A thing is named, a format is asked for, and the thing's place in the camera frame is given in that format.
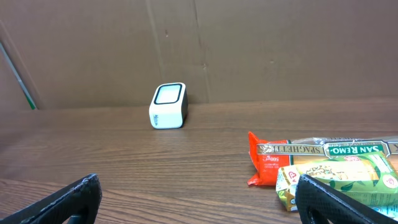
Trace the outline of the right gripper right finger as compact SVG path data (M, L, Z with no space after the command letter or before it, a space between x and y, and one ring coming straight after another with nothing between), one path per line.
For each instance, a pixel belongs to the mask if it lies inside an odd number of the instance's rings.
M307 174L299 178L295 202L304 224L397 224L374 209L352 199Z

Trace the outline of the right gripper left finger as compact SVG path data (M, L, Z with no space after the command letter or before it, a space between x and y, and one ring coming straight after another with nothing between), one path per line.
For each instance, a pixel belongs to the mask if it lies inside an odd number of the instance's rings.
M102 199L97 174L88 174L1 220L1 224L94 224Z

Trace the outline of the green snack packet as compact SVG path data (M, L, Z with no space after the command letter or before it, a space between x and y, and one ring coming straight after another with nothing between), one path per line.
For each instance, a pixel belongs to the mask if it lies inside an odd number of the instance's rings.
M288 211L297 209L295 195L302 174L371 207L397 204L397 171L381 152L279 168L275 191Z

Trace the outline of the red spaghetti packet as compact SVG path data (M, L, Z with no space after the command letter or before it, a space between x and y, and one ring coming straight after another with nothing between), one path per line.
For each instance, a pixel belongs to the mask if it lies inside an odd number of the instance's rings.
M378 138L319 138L269 141L248 133L249 155L256 173L248 185L275 186L279 168L380 151L397 158L397 136Z

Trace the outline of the teal white packet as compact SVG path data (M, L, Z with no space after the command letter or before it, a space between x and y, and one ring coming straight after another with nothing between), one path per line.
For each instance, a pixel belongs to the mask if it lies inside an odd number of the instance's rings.
M383 207L372 207L373 210L392 218L397 221L398 219L398 205L388 205Z

